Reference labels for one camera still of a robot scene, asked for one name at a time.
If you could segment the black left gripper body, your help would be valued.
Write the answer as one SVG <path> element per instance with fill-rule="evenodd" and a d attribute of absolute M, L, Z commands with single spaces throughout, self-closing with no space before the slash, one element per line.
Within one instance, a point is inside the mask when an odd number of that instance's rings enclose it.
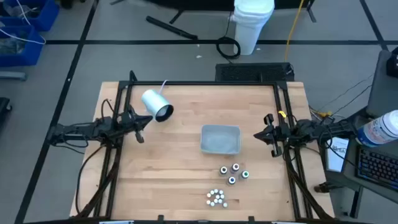
<path fill-rule="evenodd" d="M 121 114 L 121 124 L 124 129 L 129 129 L 127 132 L 135 132 L 135 137 L 138 143 L 144 143 L 144 137 L 142 136 L 141 131 L 137 130 L 137 115 L 138 114 L 135 112 L 134 108 L 129 105 Z"/>

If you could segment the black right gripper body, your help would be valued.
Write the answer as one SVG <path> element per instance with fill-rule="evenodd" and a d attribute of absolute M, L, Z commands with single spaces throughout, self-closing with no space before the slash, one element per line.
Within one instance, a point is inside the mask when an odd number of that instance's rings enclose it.
<path fill-rule="evenodd" d="M 270 133 L 267 135 L 270 138 L 270 144 L 272 145 L 271 156 L 279 157 L 282 155 L 282 149 L 278 146 L 278 142 L 284 142 L 290 136 L 289 125 L 285 122 L 284 118 L 281 118 L 279 124 L 274 126 L 274 117 L 272 114 L 267 114 L 264 118 L 264 122 L 267 125 L 266 127 L 271 128 Z"/>

